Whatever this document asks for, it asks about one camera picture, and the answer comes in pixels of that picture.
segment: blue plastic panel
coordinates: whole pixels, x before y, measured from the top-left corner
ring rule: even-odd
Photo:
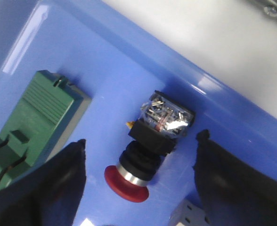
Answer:
[[[0,5],[4,2],[7,7],[24,4],[0,0]],[[0,27],[6,34],[1,44],[10,43],[0,51],[0,130],[37,70],[66,75],[93,98],[69,140],[85,138],[88,144],[88,180],[75,226],[88,220],[96,226],[164,226],[185,196],[200,205],[192,166],[195,136],[203,129],[277,180],[277,120],[272,116],[100,1],[28,2],[32,5],[20,14],[18,7],[0,8],[0,17],[20,17],[13,25],[21,31],[9,36]],[[149,199],[131,203],[108,187],[103,173],[131,141],[125,123],[138,118],[155,89],[196,111],[196,121],[148,186]]]

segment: grey component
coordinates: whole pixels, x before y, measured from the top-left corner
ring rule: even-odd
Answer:
[[[142,179],[137,178],[136,176],[132,175],[131,173],[129,173],[120,163],[118,163],[116,167],[117,167],[119,173],[121,174],[121,176],[125,180],[129,181],[130,183],[132,183],[134,185],[137,185],[140,187],[145,187],[149,183],[149,181],[142,180]]]
[[[209,226],[209,219],[201,208],[184,199],[173,211],[168,226]]]
[[[250,0],[264,10],[270,17],[277,17],[277,0]]]

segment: black plastic cover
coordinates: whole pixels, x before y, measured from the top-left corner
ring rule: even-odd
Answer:
[[[163,136],[141,120],[136,120],[129,132],[129,136],[137,140],[149,151],[162,156],[171,153],[176,145],[175,140]]]
[[[277,181],[197,135],[195,184],[211,226],[277,226]]]
[[[161,165],[161,157],[132,141],[120,156],[120,164],[132,175],[149,181]]]

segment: green connector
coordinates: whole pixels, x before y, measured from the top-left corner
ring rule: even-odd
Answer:
[[[0,189],[60,151],[90,101],[66,77],[38,71],[0,132]]]

